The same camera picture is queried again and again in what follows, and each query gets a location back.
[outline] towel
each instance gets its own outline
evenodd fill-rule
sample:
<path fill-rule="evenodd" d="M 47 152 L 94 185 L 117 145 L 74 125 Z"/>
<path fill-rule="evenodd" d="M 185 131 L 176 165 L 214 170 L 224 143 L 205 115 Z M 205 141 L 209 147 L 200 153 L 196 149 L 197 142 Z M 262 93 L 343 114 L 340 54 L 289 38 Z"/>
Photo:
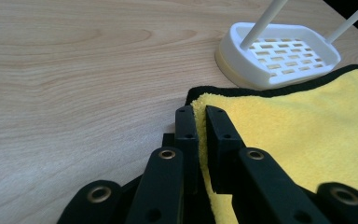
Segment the towel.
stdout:
<path fill-rule="evenodd" d="M 205 106 L 226 110 L 247 147 L 266 150 L 301 187 L 358 189 L 358 64 L 276 90 L 196 87 L 188 92 L 200 138 L 200 168 L 216 223 L 238 223 L 231 195 L 215 194 L 207 165 Z"/>

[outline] black towel edge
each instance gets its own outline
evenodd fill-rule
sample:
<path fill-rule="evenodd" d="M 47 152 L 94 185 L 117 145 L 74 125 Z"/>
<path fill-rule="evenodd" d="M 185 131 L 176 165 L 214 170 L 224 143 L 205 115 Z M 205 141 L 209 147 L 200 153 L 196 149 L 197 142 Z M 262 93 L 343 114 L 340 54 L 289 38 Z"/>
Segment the black towel edge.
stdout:
<path fill-rule="evenodd" d="M 194 100 L 197 100 L 203 93 L 211 93 L 216 95 L 223 95 L 227 97 L 235 96 L 260 96 L 260 97 L 274 97 L 291 94 L 298 91 L 309 91 L 321 87 L 327 83 L 332 82 L 336 78 L 346 74 L 352 70 L 358 69 L 358 64 L 350 64 L 345 67 L 332 71 L 322 77 L 318 77 L 303 83 L 298 83 L 274 90 L 255 91 L 245 88 L 218 88 L 215 86 L 198 86 L 191 88 L 186 97 L 186 105 L 190 105 Z"/>

